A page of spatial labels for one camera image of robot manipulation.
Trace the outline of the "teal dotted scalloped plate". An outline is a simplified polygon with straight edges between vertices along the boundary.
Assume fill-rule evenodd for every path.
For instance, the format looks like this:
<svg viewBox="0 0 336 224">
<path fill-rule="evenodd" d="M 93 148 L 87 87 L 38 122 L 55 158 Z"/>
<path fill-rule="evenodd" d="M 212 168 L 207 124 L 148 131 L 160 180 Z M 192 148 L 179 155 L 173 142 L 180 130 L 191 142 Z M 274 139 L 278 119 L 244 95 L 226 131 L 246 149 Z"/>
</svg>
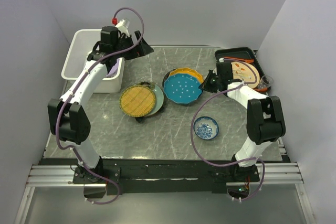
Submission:
<svg viewBox="0 0 336 224">
<path fill-rule="evenodd" d="M 169 76 L 163 84 L 166 97 L 176 104 L 190 104 L 202 94 L 200 82 L 187 73 L 177 73 Z"/>
</svg>

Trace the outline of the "yellow dotted scalloped plate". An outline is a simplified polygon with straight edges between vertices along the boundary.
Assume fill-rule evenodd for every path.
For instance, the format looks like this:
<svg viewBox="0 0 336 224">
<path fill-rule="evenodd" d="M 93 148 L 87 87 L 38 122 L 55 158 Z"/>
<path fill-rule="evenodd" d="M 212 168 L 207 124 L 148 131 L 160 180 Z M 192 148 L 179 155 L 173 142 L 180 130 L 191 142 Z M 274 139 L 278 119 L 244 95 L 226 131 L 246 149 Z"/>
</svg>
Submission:
<svg viewBox="0 0 336 224">
<path fill-rule="evenodd" d="M 202 75 L 199 72 L 197 72 L 195 69 L 192 69 L 192 68 L 188 68 L 188 67 L 176 68 L 176 69 L 174 69 L 173 71 L 170 72 L 169 77 L 173 76 L 177 73 L 192 75 L 193 77 L 195 77 L 199 81 L 199 83 L 203 83 L 203 81 L 204 81 Z"/>
</svg>

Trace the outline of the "lilac plate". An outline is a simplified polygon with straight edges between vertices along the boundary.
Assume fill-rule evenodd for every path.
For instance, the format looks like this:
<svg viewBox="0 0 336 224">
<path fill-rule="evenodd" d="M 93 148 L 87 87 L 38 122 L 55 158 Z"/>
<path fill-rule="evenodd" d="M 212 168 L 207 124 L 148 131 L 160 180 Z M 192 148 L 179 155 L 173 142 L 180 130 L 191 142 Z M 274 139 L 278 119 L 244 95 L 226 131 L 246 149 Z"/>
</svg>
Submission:
<svg viewBox="0 0 336 224">
<path fill-rule="evenodd" d="M 115 63 L 115 65 L 111 68 L 111 70 L 107 74 L 107 78 L 113 77 L 115 75 L 115 72 L 118 71 L 118 67 L 119 67 L 119 60 L 117 60 L 117 62 Z"/>
</svg>

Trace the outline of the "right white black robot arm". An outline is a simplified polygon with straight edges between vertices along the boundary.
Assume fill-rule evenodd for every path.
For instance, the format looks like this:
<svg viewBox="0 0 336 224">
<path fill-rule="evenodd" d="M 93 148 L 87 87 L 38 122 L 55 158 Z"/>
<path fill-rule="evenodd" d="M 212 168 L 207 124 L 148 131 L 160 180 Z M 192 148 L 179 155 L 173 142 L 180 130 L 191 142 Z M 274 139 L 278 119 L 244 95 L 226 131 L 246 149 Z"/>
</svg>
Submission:
<svg viewBox="0 0 336 224">
<path fill-rule="evenodd" d="M 208 72 L 205 81 L 199 86 L 201 90 L 215 96 L 224 94 L 247 110 L 247 139 L 233 155 L 231 163 L 226 164 L 235 181 L 242 181 L 255 173 L 257 159 L 286 132 L 280 99 L 256 91 L 254 88 L 259 83 L 260 76 L 251 64 L 220 58 L 216 68 Z"/>
</svg>

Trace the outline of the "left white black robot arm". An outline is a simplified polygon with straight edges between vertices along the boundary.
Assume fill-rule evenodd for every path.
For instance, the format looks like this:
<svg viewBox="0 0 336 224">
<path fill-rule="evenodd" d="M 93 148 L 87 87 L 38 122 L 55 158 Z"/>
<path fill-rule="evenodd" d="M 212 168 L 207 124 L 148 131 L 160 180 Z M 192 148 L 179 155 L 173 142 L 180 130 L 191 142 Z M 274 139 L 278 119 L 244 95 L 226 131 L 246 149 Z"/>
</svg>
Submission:
<svg viewBox="0 0 336 224">
<path fill-rule="evenodd" d="M 94 90 L 116 65 L 117 60 L 132 60 L 146 56 L 153 49 L 143 39 L 142 31 L 135 31 L 136 41 L 118 26 L 101 29 L 100 40 L 86 58 L 85 66 L 70 89 L 47 105 L 51 133 L 59 149 L 75 154 L 80 172 L 93 183 L 105 179 L 102 158 L 89 140 L 90 121 L 85 106 Z"/>
</svg>

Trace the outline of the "white plastic bin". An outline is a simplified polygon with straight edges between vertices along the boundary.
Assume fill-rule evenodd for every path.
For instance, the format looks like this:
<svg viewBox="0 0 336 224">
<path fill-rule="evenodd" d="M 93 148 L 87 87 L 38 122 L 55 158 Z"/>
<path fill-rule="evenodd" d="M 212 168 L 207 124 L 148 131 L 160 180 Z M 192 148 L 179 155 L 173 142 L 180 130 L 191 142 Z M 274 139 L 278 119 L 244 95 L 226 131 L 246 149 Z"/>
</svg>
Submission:
<svg viewBox="0 0 336 224">
<path fill-rule="evenodd" d="M 73 84 L 85 67 L 88 54 L 100 40 L 100 29 L 81 29 L 74 34 L 61 72 L 68 84 Z M 121 90 L 125 60 L 120 58 L 114 68 L 114 74 L 104 78 L 95 89 L 95 93 L 118 93 Z"/>
</svg>

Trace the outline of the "beige leaf pattern plate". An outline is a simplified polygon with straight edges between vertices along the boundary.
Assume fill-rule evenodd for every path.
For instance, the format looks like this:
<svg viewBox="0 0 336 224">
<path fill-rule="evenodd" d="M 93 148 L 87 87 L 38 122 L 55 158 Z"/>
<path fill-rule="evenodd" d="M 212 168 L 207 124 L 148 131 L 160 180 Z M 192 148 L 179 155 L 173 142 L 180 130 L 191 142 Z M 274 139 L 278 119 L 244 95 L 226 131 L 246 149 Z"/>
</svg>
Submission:
<svg viewBox="0 0 336 224">
<path fill-rule="evenodd" d="M 256 88 L 259 85 L 260 75 L 258 70 L 253 65 L 247 63 L 247 65 L 249 65 L 249 67 L 247 67 L 246 65 L 238 61 L 234 61 L 231 64 L 234 79 L 239 79 L 244 82 L 250 82 L 248 86 L 252 89 Z"/>
</svg>

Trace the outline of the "dark brown patterned plate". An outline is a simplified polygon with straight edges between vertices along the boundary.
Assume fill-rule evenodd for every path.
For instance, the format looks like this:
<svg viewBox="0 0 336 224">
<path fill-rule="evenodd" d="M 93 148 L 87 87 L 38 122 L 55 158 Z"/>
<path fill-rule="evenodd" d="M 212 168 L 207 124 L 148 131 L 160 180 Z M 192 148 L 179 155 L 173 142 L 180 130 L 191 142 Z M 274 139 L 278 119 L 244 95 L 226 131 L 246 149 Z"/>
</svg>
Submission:
<svg viewBox="0 0 336 224">
<path fill-rule="evenodd" d="M 170 71 L 163 77 L 163 80 L 162 80 L 162 89 L 164 89 L 164 83 L 165 81 L 167 80 L 167 78 L 170 76 Z"/>
</svg>

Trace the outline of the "blue white porcelain bowl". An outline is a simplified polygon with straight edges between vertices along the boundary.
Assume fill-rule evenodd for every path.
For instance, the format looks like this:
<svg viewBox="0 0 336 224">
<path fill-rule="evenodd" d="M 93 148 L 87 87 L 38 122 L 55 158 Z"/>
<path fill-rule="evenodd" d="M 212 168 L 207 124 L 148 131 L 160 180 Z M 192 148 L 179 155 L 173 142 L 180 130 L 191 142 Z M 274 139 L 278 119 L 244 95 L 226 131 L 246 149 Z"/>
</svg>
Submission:
<svg viewBox="0 0 336 224">
<path fill-rule="evenodd" d="M 218 123 L 209 116 L 198 117 L 194 124 L 193 130 L 197 137 L 203 140 L 213 140 L 219 134 Z"/>
</svg>

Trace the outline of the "orange plastic knife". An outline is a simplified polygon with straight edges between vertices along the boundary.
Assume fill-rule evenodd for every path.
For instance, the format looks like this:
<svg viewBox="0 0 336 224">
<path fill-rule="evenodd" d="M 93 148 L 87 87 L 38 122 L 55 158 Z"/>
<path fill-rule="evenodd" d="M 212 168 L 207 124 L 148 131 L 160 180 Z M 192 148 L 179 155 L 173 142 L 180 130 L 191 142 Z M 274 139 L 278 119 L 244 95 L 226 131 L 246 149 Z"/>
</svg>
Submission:
<svg viewBox="0 0 336 224">
<path fill-rule="evenodd" d="M 245 63 L 254 63 L 253 59 L 241 59 L 241 58 L 233 58 L 233 57 L 223 57 L 223 58 L 227 59 L 227 60 L 241 61 L 241 62 L 245 62 Z"/>
</svg>

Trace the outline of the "black rectangular tray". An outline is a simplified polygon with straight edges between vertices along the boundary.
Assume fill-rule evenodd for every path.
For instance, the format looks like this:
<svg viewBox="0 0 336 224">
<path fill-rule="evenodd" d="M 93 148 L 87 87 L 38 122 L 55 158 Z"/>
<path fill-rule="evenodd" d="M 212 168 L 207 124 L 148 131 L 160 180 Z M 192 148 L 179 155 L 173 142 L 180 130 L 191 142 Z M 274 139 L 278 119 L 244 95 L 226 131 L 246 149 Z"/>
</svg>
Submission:
<svg viewBox="0 0 336 224">
<path fill-rule="evenodd" d="M 248 47 L 238 47 L 238 48 L 230 48 L 230 49 L 220 49 L 215 51 L 215 58 L 217 61 L 220 60 L 220 58 L 223 57 L 233 57 L 233 58 L 241 58 L 241 59 L 253 59 L 254 63 L 250 63 L 251 65 L 253 65 L 259 72 L 260 78 L 262 76 L 264 76 L 264 72 L 256 58 L 256 54 L 255 52 L 248 48 Z M 242 64 L 246 65 L 247 67 L 249 67 L 249 65 L 247 65 L 247 63 L 245 62 L 241 62 Z M 258 86 L 256 88 L 254 88 L 254 90 L 260 92 L 260 93 L 267 93 L 269 91 L 270 88 L 268 88 L 267 90 L 259 90 Z"/>
</svg>

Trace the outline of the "pale green plate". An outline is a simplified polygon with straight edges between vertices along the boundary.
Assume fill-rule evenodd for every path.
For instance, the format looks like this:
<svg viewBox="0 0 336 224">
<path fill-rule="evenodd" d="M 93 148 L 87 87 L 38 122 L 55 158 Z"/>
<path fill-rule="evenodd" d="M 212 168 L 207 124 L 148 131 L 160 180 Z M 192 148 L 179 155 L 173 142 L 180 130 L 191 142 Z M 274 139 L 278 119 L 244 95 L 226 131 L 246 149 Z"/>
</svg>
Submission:
<svg viewBox="0 0 336 224">
<path fill-rule="evenodd" d="M 146 116 L 152 116 L 161 110 L 163 103 L 164 103 L 164 93 L 162 89 L 154 82 L 143 82 L 142 84 L 150 88 L 155 94 L 155 98 L 156 98 L 155 106 L 152 109 L 152 111 L 146 115 Z"/>
</svg>

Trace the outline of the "woven bamboo plate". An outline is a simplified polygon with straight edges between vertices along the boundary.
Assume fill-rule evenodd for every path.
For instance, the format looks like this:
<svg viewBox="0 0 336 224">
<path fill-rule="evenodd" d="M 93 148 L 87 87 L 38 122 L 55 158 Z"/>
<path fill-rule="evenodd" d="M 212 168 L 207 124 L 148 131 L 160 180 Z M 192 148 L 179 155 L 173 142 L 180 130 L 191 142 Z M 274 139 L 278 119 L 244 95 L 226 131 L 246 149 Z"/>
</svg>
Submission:
<svg viewBox="0 0 336 224">
<path fill-rule="evenodd" d="M 133 85 L 126 88 L 120 95 L 120 109 L 133 118 L 148 115 L 156 104 L 154 92 L 141 85 Z"/>
</svg>

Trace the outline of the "clear plastic cup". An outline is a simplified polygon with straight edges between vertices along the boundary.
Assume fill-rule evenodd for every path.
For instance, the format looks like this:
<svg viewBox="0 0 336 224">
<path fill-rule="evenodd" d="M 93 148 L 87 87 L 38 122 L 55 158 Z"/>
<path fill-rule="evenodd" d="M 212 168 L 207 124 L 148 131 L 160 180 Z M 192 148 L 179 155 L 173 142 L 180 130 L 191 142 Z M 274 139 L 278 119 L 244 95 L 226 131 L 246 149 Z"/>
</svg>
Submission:
<svg viewBox="0 0 336 224">
<path fill-rule="evenodd" d="M 272 77 L 270 76 L 267 76 L 267 75 L 264 75 L 260 78 L 260 82 L 259 82 L 259 85 L 258 85 L 258 89 L 259 90 L 264 90 L 264 89 L 268 89 L 272 86 L 274 80 Z"/>
</svg>

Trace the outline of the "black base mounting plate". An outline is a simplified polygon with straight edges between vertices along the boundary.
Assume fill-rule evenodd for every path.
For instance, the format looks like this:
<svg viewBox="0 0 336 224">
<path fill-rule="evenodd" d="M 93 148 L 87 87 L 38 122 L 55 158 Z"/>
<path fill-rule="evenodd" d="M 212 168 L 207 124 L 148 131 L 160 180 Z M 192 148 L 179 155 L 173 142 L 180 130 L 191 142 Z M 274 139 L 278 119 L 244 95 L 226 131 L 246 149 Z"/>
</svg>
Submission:
<svg viewBox="0 0 336 224">
<path fill-rule="evenodd" d="M 115 187 L 100 178 L 93 177 L 79 167 L 75 159 L 43 158 L 40 165 L 71 165 L 74 172 L 70 180 L 83 185 L 83 194 L 89 199 L 101 199 L 105 195 L 135 193 L 175 193 L 210 191 L 227 192 L 227 183 L 248 183 L 260 180 L 255 165 L 251 168 L 214 167 L 203 161 L 158 159 L 105 159 L 96 172 L 118 184 Z"/>
</svg>

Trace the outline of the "aluminium rail frame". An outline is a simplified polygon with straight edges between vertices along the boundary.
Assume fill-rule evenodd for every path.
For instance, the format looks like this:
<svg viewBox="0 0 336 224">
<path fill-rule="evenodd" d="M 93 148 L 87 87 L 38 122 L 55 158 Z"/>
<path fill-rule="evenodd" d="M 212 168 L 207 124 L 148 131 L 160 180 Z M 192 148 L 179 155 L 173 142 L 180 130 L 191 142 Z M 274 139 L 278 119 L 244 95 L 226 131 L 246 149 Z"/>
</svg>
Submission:
<svg viewBox="0 0 336 224">
<path fill-rule="evenodd" d="M 102 187 L 100 184 L 75 184 L 75 172 L 69 165 L 33 165 L 14 223 L 24 223 L 37 187 Z M 307 223 L 316 223 L 304 181 L 297 163 L 267 163 L 263 185 L 294 184 Z"/>
</svg>

